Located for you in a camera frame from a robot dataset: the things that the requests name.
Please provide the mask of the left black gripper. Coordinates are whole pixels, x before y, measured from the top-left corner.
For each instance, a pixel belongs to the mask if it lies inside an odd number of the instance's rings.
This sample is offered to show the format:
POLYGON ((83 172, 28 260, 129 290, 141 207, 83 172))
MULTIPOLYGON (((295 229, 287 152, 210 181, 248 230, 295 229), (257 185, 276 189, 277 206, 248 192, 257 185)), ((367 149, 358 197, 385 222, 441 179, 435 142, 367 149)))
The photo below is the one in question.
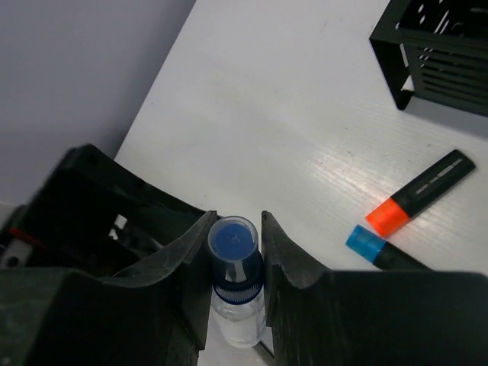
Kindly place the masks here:
POLYGON ((203 214, 94 145, 73 147, 1 224, 1 267, 111 276, 167 246, 203 214))

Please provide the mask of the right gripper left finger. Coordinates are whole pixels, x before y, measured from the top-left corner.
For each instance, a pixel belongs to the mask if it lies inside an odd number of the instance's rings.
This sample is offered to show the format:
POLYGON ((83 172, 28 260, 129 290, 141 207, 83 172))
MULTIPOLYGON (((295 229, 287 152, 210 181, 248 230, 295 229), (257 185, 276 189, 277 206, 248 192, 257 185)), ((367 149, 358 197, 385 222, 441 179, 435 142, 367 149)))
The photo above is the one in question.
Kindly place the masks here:
POLYGON ((207 339, 213 210, 113 277, 1 272, 3 365, 195 365, 207 339))

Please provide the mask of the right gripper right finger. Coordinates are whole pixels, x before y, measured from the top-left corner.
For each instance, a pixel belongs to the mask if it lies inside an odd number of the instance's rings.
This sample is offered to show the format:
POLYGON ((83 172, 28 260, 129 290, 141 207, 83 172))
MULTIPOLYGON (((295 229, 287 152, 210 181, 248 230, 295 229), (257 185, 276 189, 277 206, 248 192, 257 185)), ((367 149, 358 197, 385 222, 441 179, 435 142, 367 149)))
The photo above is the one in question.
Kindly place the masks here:
POLYGON ((266 321, 278 365, 485 365, 487 278, 333 271, 262 212, 266 321))

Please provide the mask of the clear spray bottle blue cap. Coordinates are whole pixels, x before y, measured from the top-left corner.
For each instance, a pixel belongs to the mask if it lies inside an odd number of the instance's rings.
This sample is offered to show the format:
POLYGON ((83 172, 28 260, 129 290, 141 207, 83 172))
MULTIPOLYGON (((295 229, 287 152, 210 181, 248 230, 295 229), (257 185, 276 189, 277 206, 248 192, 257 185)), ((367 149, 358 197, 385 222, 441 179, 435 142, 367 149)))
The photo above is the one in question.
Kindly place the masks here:
POLYGON ((207 247, 217 325, 231 346, 251 348, 266 328, 265 265, 257 229, 244 217, 221 218, 210 228, 207 247))

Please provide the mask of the blue highlighter marker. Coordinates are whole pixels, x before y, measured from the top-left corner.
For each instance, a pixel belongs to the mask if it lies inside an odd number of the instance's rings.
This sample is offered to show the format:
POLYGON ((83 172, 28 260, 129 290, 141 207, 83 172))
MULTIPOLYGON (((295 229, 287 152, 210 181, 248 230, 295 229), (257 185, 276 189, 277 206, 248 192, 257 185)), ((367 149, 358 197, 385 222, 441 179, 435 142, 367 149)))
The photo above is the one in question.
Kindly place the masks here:
POLYGON ((357 225, 346 246, 382 271, 431 271, 391 242, 357 225))

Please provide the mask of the orange highlighter marker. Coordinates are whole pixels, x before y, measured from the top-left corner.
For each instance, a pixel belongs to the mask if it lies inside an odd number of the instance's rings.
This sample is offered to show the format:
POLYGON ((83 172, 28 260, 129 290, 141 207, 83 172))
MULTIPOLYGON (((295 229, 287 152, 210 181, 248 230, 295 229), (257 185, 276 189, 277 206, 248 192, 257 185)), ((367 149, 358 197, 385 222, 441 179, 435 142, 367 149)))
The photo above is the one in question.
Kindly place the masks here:
POLYGON ((382 237, 404 227, 476 169, 474 162, 458 149, 427 168, 372 210, 366 221, 382 237))

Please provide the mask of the black organizer container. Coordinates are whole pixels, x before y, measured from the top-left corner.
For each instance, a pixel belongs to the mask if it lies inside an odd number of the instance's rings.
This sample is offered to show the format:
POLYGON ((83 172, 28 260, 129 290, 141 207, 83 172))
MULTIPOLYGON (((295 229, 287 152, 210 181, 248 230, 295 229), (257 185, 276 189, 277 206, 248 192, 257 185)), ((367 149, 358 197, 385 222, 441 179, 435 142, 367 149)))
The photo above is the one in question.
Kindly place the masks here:
POLYGON ((417 97, 487 114, 485 1, 391 1, 369 41, 401 111, 417 97))

